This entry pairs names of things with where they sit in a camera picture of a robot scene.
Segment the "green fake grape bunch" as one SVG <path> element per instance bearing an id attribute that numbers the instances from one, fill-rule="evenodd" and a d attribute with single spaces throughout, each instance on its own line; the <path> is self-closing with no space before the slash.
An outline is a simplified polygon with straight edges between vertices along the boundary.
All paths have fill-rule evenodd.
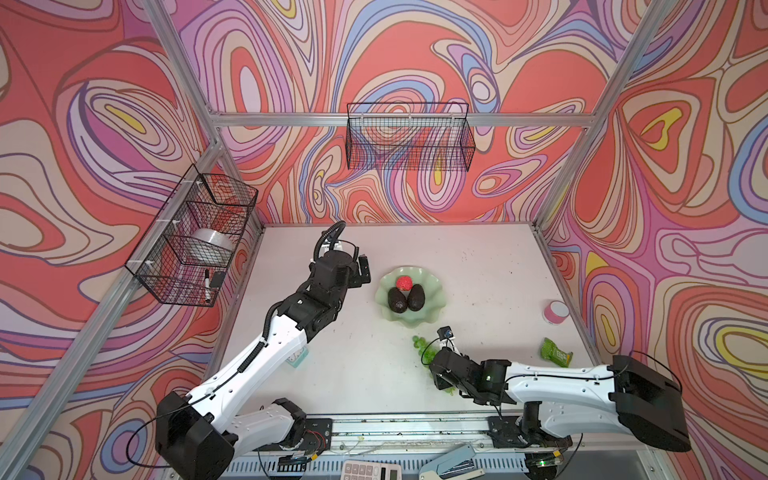
<path id="1" fill-rule="evenodd" d="M 441 339 L 440 337 L 435 338 L 431 341 L 427 341 L 424 337 L 421 336 L 413 336 L 412 337 L 412 343 L 413 347 L 417 350 L 419 355 L 419 363 L 422 365 L 424 369 L 427 370 L 427 373 L 430 376 L 430 380 L 434 384 L 434 386 L 444 392 L 448 395 L 453 396 L 456 393 L 456 388 L 453 387 L 450 383 L 448 383 L 445 380 L 442 380 L 438 377 L 436 377 L 430 370 L 430 365 L 434 361 L 434 358 L 436 357 L 437 353 L 443 348 L 447 347 L 451 351 L 456 351 L 455 343 L 452 339 Z"/>

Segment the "dark fake avocado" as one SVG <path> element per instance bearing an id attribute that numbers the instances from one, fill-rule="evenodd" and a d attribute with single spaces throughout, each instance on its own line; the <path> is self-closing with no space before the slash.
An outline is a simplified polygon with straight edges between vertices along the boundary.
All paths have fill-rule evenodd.
<path id="1" fill-rule="evenodd" d="M 390 311 L 401 314 L 408 310 L 407 297 L 397 287 L 392 287 L 387 293 L 387 305 Z"/>
<path id="2" fill-rule="evenodd" d="M 412 311 L 420 311 L 426 303 L 426 294 L 421 284 L 414 284 L 407 296 L 407 306 Z"/>

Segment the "red fake strawberry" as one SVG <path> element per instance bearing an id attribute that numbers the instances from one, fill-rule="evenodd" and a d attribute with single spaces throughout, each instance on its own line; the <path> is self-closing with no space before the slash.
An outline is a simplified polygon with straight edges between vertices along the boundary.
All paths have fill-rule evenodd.
<path id="1" fill-rule="evenodd" d="M 398 290 L 409 292 L 412 290 L 414 282 L 408 275 L 401 275 L 396 279 L 395 286 Z"/>

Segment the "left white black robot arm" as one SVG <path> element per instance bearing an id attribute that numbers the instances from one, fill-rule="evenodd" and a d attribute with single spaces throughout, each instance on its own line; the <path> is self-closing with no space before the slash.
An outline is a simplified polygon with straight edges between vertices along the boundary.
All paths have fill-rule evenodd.
<path id="1" fill-rule="evenodd" d="M 269 307 L 262 333 L 229 363 L 185 395 L 158 404 L 154 447 L 182 479 L 218 479 L 237 457 L 264 446 L 295 447 L 306 436 L 306 415 L 280 398 L 243 415 L 256 390 L 290 357 L 334 322 L 349 290 L 370 282 L 366 257 L 341 247 L 345 222 L 324 230 L 314 246 L 309 276 Z"/>

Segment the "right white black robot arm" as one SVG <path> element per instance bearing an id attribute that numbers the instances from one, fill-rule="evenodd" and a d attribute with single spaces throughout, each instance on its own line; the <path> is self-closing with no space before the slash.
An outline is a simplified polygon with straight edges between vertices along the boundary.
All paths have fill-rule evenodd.
<path id="1" fill-rule="evenodd" d="M 672 373 L 616 355 L 587 368 L 550 368 L 505 359 L 473 361 L 461 353 L 448 327 L 439 348 L 422 361 L 439 390 L 494 410 L 489 435 L 497 448 L 562 448 L 577 435 L 631 435 L 668 452 L 688 452 L 691 440 L 683 388 Z"/>

